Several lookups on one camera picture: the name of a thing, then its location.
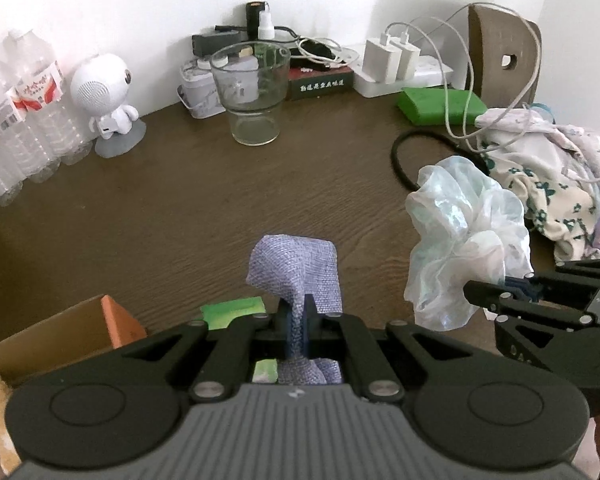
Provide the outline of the purple drawstring cloth pouch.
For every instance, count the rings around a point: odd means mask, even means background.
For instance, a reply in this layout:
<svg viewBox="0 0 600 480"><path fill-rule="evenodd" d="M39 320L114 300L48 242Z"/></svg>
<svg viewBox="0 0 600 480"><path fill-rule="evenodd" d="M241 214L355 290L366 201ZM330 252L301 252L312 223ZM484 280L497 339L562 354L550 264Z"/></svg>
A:
<svg viewBox="0 0 600 480"><path fill-rule="evenodd" d="M320 313L340 313L342 300L337 249L329 240L287 234L265 235L254 246L246 282L291 306L289 356L277 364L282 385L332 385L342 382L339 364L304 355L306 296Z"/></svg>

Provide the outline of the translucent plastic bag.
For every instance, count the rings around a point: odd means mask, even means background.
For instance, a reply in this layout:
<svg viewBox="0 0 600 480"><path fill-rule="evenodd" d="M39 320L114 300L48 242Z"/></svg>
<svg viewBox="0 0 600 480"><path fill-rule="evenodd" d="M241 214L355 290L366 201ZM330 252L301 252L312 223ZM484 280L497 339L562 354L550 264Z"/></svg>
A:
<svg viewBox="0 0 600 480"><path fill-rule="evenodd" d="M405 200L420 241L410 255L404 299L417 325L458 330L477 311L463 294L467 282L502 284L532 271L524 205L457 155L419 170L417 184Z"/></svg>

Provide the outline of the green tissue packet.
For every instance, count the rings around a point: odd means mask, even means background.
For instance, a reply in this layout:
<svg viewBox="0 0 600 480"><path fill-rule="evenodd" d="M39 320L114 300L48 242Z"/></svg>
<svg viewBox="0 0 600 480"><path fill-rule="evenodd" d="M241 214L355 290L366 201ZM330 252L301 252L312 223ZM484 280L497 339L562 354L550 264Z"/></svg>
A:
<svg viewBox="0 0 600 480"><path fill-rule="evenodd" d="M206 304L201 308L204 322L210 330L222 330L230 322L241 316L265 313L265 305L261 297L235 299L219 304ZM258 361L254 367L252 382L260 384L275 384L278 379L277 362L275 360Z"/></svg>

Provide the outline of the floral cloth pile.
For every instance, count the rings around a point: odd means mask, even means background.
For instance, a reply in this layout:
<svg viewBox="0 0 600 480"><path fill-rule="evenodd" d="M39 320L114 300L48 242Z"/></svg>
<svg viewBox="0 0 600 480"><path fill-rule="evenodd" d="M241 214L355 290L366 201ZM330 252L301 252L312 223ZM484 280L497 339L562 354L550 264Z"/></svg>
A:
<svg viewBox="0 0 600 480"><path fill-rule="evenodd" d="M555 259L600 259L600 136L525 108L490 108L475 126L490 177L522 201Z"/></svg>

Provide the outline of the black hair band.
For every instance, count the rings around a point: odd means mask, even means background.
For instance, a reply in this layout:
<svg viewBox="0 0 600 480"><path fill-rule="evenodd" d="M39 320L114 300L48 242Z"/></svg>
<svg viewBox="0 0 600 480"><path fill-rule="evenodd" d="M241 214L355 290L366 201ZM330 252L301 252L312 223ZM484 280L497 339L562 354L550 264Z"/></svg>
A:
<svg viewBox="0 0 600 480"><path fill-rule="evenodd" d="M393 141L393 144L391 145L390 154L389 154L390 165L391 165L393 174L396 177L396 180L398 180L403 185L403 187L407 190L407 192L416 192L420 189L420 186L416 182L412 181L408 177L406 172L404 171L404 169L400 163L400 159L399 159L399 148L407 140L415 139L415 138L424 138L424 139L435 140L438 143L449 148L455 155L458 155L460 157L464 157L464 158L470 160L476 166L476 168L479 169L486 176L488 176L490 174L490 170L489 170L488 165L486 164L486 161L480 155L478 155L474 152L465 150L464 148L461 148L457 143L455 143L453 140L451 140L447 136L444 136L441 133L436 133L436 132L433 132L430 130L416 129L416 130L400 133L396 137L396 140Z"/></svg>

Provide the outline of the green rectangular case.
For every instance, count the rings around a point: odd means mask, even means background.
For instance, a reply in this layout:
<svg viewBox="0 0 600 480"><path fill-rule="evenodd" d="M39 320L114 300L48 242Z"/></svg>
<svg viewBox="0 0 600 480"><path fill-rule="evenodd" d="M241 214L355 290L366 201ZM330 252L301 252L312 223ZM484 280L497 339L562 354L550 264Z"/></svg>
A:
<svg viewBox="0 0 600 480"><path fill-rule="evenodd" d="M449 101L451 126L463 123L466 101L469 101L466 114L468 126L472 126L476 118L488 110L486 104L475 94L451 88L404 88L398 96L396 106L414 126L444 126L446 98Z"/></svg>

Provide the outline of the white power strip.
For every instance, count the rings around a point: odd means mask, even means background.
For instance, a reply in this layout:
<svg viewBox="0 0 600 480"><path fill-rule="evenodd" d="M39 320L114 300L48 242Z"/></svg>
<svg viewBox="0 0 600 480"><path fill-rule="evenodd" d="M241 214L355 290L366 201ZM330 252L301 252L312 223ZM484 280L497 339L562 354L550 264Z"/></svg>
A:
<svg viewBox="0 0 600 480"><path fill-rule="evenodd" d="M440 63L432 56L421 56L416 63L414 76L407 80L397 80L392 84L382 84L374 81L362 70L362 62L356 61L351 65L354 73L353 88L361 96L367 99L388 94L399 93L403 88L432 88L443 84L442 76L447 82L451 82L454 70L444 63Z"/></svg>

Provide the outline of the brown cardboard piece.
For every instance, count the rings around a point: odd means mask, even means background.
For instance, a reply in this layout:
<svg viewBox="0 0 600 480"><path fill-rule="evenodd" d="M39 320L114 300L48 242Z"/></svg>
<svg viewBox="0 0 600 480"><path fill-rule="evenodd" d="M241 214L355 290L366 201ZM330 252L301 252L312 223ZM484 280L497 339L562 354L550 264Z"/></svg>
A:
<svg viewBox="0 0 600 480"><path fill-rule="evenodd" d="M537 24L524 24L508 11L471 4L468 8L469 56L474 68L474 93L487 107L505 108L533 74L538 48L532 29L542 41Z"/></svg>

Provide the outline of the white metal tin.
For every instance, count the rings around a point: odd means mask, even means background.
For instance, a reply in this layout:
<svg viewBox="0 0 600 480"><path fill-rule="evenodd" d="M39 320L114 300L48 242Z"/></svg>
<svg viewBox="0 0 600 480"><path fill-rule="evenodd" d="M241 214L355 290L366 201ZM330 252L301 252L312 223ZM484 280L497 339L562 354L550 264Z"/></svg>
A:
<svg viewBox="0 0 600 480"><path fill-rule="evenodd" d="M207 119L225 112L216 88L211 65L205 58L192 58L180 67L178 98L195 119Z"/></svg>

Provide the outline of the dark tea box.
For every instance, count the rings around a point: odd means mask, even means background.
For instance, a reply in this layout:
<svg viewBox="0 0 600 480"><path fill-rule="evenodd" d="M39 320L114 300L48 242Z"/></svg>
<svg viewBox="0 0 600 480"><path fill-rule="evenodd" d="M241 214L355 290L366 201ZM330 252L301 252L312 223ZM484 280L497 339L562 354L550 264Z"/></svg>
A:
<svg viewBox="0 0 600 480"><path fill-rule="evenodd" d="M353 88L353 83L354 73L350 67L332 70L291 68L288 74L286 100L297 101L346 92Z"/></svg>

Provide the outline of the right white charger plug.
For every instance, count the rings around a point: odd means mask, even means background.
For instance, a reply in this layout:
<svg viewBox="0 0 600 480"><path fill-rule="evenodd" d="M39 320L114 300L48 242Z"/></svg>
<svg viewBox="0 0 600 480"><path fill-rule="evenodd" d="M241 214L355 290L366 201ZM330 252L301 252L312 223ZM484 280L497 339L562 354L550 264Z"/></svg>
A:
<svg viewBox="0 0 600 480"><path fill-rule="evenodd" d="M420 49L412 44L408 39L408 32L404 32L401 35L398 42L398 47L401 50L398 79L410 80L414 77L416 72Z"/></svg>

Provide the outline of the black power adapter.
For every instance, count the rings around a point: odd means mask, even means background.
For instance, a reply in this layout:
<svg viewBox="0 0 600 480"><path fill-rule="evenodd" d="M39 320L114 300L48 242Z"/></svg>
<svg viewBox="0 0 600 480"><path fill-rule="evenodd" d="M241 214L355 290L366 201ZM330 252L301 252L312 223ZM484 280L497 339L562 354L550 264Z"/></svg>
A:
<svg viewBox="0 0 600 480"><path fill-rule="evenodd" d="M212 32L201 32L192 36L192 52L197 58L206 58L216 51L247 39L245 27L218 25Z"/></svg>

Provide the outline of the white robot-shaped speaker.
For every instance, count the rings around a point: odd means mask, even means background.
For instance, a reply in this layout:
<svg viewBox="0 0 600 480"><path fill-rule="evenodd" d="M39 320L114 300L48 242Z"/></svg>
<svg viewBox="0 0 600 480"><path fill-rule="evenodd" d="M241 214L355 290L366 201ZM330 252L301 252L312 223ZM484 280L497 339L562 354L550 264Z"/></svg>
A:
<svg viewBox="0 0 600 480"><path fill-rule="evenodd" d="M73 74L70 96L87 114L88 128L96 136L95 152L101 158L129 153L146 134L140 113L126 102L131 80L129 67L112 53L92 56Z"/></svg>

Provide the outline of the black cylindrical bottle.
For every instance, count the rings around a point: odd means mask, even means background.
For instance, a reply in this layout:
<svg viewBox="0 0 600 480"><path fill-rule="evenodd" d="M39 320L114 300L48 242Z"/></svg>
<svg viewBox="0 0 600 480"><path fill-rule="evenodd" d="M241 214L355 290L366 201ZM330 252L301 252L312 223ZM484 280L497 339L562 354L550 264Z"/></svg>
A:
<svg viewBox="0 0 600 480"><path fill-rule="evenodd" d="M265 9L265 1L250 1L245 4L246 32L249 40L258 39L260 13Z"/></svg>

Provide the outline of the middle clear water bottle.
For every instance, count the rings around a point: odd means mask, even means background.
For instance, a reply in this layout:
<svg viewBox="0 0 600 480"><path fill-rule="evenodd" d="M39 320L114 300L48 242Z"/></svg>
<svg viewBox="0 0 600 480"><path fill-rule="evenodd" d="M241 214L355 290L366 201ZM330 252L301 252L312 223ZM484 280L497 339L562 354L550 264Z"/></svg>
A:
<svg viewBox="0 0 600 480"><path fill-rule="evenodd" d="M0 140L22 174L34 183L53 177L59 159L44 134L27 118L14 71L0 58Z"/></svg>

